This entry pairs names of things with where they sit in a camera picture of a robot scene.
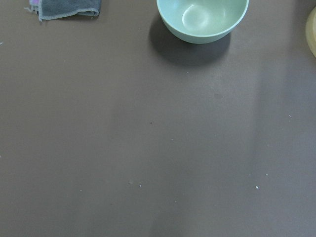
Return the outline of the mint green bowl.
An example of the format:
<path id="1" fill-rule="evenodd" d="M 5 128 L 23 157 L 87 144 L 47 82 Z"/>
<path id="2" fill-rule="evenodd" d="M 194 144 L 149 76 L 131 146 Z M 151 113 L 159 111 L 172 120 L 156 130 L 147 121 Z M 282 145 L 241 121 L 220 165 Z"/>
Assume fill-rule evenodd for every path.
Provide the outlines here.
<path id="1" fill-rule="evenodd" d="M 157 0 L 160 17 L 177 38 L 193 43 L 215 42 L 244 18 L 249 0 Z"/>

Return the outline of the grey folded cloth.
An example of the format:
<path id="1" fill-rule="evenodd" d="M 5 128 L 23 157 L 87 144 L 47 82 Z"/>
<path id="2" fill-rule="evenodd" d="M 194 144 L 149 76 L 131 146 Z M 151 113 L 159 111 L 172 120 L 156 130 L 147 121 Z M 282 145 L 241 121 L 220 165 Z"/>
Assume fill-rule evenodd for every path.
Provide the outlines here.
<path id="1" fill-rule="evenodd" d="M 101 0 L 30 0 L 24 9 L 35 12 L 39 20 L 55 20 L 74 15 L 98 16 Z"/>

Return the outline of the pale yellow round plate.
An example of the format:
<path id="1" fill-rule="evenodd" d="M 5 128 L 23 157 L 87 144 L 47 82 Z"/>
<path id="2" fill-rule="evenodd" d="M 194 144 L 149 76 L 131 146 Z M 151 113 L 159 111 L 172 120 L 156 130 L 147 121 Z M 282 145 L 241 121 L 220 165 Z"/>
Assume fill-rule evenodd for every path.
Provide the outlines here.
<path id="1" fill-rule="evenodd" d="M 310 12 L 305 27 L 306 40 L 309 49 L 314 57 L 316 57 L 316 7 Z"/>

